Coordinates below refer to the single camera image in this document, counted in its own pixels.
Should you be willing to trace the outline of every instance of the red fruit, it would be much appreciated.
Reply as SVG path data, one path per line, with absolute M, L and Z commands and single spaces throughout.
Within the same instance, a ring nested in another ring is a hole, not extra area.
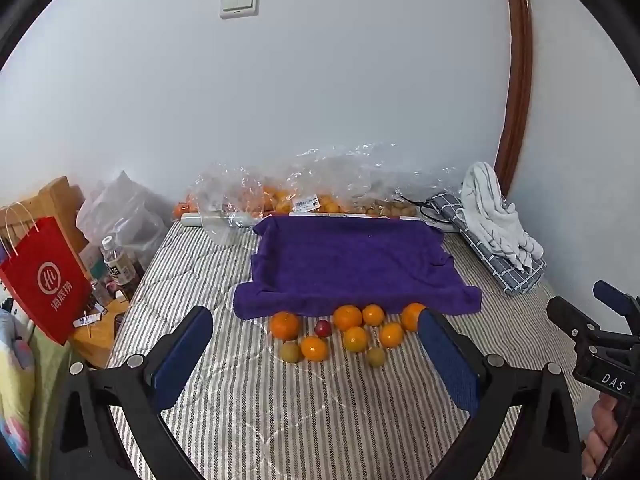
M 325 319 L 320 319 L 316 323 L 314 332 L 318 337 L 329 337 L 331 335 L 331 323 Z

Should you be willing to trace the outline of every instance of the white bottle cap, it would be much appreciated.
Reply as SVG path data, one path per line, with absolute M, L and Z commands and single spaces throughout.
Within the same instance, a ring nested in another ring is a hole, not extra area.
M 105 251 L 110 251 L 116 246 L 116 240 L 114 240 L 113 236 L 111 235 L 105 236 L 102 239 L 102 246 L 104 247 Z

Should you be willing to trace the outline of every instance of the clear plastic bag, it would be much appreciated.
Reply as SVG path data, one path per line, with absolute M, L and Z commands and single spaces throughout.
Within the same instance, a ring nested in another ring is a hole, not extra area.
M 166 212 L 146 187 L 133 182 L 123 171 L 106 186 L 98 183 L 82 204 L 76 227 L 98 247 L 106 235 L 115 235 L 116 243 L 146 269 L 168 232 L 162 217 Z
M 403 157 L 394 144 L 366 144 L 309 150 L 279 171 L 218 165 L 199 176 L 192 194 L 207 233 L 216 243 L 230 244 L 236 228 L 270 214 L 416 216 L 404 197 L 417 202 L 445 190 L 458 192 L 455 168 L 417 171 Z

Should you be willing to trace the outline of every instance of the quilted bedding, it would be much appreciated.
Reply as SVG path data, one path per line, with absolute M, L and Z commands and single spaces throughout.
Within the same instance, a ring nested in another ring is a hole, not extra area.
M 389 351 L 382 368 L 345 352 L 337 334 L 328 361 L 284 364 L 267 319 L 242 321 L 233 313 L 234 288 L 250 279 L 257 245 L 249 230 L 235 245 L 217 246 L 201 228 L 174 224 L 131 303 L 109 366 L 148 352 L 193 305 L 206 306 L 213 338 L 176 405 L 162 413 L 205 478 L 426 478 L 468 414 L 449 399 L 417 335 Z M 483 292 L 482 310 L 449 317 L 452 325 L 512 365 L 558 362 L 576 405 L 582 388 L 570 375 L 575 355 L 570 339 L 546 320 L 552 291 L 545 281 L 510 298 L 458 235 L 446 235 L 444 248 L 462 278 Z M 311 334 L 315 322 L 304 319 L 303 333 Z M 510 409 L 479 478 L 495 470 L 517 413 Z M 113 414 L 138 475 L 153 478 L 122 410 Z

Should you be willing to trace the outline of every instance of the purple cloth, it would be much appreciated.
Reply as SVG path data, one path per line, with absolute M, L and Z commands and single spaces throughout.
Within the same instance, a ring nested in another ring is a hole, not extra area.
M 241 319 L 281 310 L 329 316 L 344 304 L 375 303 L 395 314 L 414 301 L 444 314 L 480 310 L 482 292 L 467 286 L 442 247 L 443 234 L 420 221 L 270 216 L 251 258 L 253 281 L 240 283 Z

